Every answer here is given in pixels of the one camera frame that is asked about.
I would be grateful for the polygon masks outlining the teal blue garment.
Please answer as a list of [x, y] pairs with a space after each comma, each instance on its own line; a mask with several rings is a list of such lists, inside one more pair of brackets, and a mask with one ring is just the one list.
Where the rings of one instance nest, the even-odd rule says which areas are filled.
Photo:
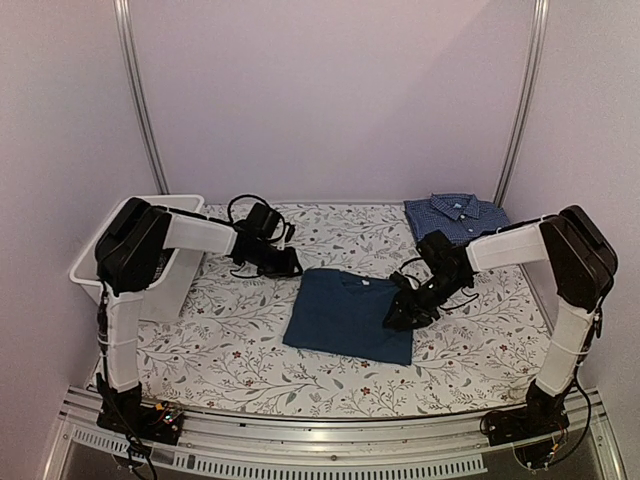
[[408, 366], [413, 334], [383, 326], [397, 292], [395, 284], [386, 279], [310, 269], [302, 275], [283, 343]]

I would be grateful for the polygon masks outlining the blue plaid button shirt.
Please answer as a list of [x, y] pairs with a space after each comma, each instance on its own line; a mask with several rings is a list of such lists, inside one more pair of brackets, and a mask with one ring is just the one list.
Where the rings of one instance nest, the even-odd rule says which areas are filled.
[[432, 194], [403, 204], [416, 242], [441, 231], [451, 243], [461, 245], [511, 224], [502, 208], [474, 194]]

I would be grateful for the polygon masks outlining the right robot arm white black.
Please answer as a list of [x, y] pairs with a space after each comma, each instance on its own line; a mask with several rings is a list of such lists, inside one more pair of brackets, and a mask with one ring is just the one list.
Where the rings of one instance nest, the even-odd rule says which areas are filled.
[[558, 314], [541, 370], [531, 382], [526, 405], [517, 413], [493, 412], [495, 432], [514, 427], [527, 436], [559, 426], [564, 400], [575, 386], [579, 365], [601, 334], [602, 304], [612, 290], [618, 258], [578, 205], [537, 220], [516, 223], [454, 245], [445, 234], [427, 234], [417, 245], [431, 272], [418, 288], [399, 272], [391, 281], [399, 291], [383, 320], [395, 331], [415, 330], [439, 319], [439, 308], [476, 274], [494, 268], [546, 261], [558, 296]]

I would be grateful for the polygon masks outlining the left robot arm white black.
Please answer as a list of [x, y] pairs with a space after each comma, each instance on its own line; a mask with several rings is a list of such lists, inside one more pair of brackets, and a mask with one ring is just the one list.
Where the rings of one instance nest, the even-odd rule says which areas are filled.
[[140, 197], [124, 202], [99, 238], [94, 257], [102, 284], [98, 332], [103, 366], [96, 383], [104, 411], [126, 433], [141, 433], [149, 423], [137, 369], [138, 322], [162, 254], [218, 254], [238, 266], [255, 266], [260, 276], [295, 278], [303, 268], [288, 245], [294, 230], [262, 200], [239, 221], [153, 205]]

